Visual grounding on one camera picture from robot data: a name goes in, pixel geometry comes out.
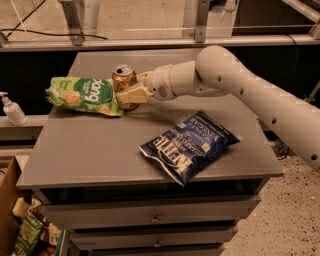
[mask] cardboard box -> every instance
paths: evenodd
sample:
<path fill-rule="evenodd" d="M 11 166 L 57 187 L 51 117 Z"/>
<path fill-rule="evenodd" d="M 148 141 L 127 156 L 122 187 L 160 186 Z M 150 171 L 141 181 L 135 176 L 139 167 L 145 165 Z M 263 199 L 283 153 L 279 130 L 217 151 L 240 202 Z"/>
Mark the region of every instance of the cardboard box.
<path fill-rule="evenodd" d="M 16 187 L 21 169 L 13 157 L 8 170 L 0 184 L 0 255 L 12 255 L 16 237 L 19 233 L 19 223 L 11 210 L 23 191 Z"/>

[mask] speckled floor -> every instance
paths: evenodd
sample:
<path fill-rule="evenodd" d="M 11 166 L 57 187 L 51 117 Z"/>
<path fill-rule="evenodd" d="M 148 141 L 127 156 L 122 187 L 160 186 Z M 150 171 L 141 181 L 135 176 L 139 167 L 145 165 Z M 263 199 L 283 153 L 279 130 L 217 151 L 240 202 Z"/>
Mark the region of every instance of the speckled floor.
<path fill-rule="evenodd" d="M 222 256 L 320 255 L 320 172 L 295 155 L 280 163 L 284 176 L 263 188 Z"/>

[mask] soap dispenser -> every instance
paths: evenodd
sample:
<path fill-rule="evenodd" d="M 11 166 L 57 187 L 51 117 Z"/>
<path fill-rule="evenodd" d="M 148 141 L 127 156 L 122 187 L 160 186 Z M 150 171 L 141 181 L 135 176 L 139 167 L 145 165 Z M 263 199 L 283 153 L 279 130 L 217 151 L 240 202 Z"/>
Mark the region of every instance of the soap dispenser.
<path fill-rule="evenodd" d="M 3 112 L 8 116 L 9 120 L 14 126 L 21 126 L 24 125 L 27 122 L 27 117 L 23 113 L 22 109 L 20 106 L 12 102 L 7 95 L 8 93 L 6 92 L 0 92 L 0 96 L 2 97 L 2 102 L 3 102 Z"/>

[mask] cabinet drawer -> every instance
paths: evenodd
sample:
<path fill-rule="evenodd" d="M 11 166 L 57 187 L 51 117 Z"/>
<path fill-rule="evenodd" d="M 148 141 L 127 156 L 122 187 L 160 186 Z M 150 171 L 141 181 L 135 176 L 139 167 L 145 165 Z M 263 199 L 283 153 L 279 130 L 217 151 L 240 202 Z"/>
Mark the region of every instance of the cabinet drawer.
<path fill-rule="evenodd" d="M 219 256 L 223 245 L 168 246 L 146 249 L 117 249 L 91 251 L 89 256 Z"/>
<path fill-rule="evenodd" d="M 236 226 L 216 224 L 177 227 L 109 230 L 71 234 L 71 241 L 80 250 L 122 248 L 160 248 L 167 246 L 222 244 L 236 234 Z"/>
<path fill-rule="evenodd" d="M 60 229 L 76 230 L 246 218 L 258 195 L 52 205 L 44 214 Z"/>

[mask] gray countertop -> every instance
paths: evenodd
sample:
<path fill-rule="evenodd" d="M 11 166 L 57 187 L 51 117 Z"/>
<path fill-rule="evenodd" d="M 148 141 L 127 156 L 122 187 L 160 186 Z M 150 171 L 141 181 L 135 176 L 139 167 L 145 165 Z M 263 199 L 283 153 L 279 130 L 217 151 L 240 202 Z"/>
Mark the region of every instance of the gray countertop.
<path fill-rule="evenodd" d="M 137 73 L 195 58 L 198 49 L 79 53 L 70 76 L 110 78 L 118 64 Z M 121 118 L 53 108 L 17 186 L 55 188 L 174 182 L 138 146 L 202 110 L 240 137 L 192 181 L 261 178 L 282 169 L 253 113 L 232 95 L 151 101 Z"/>

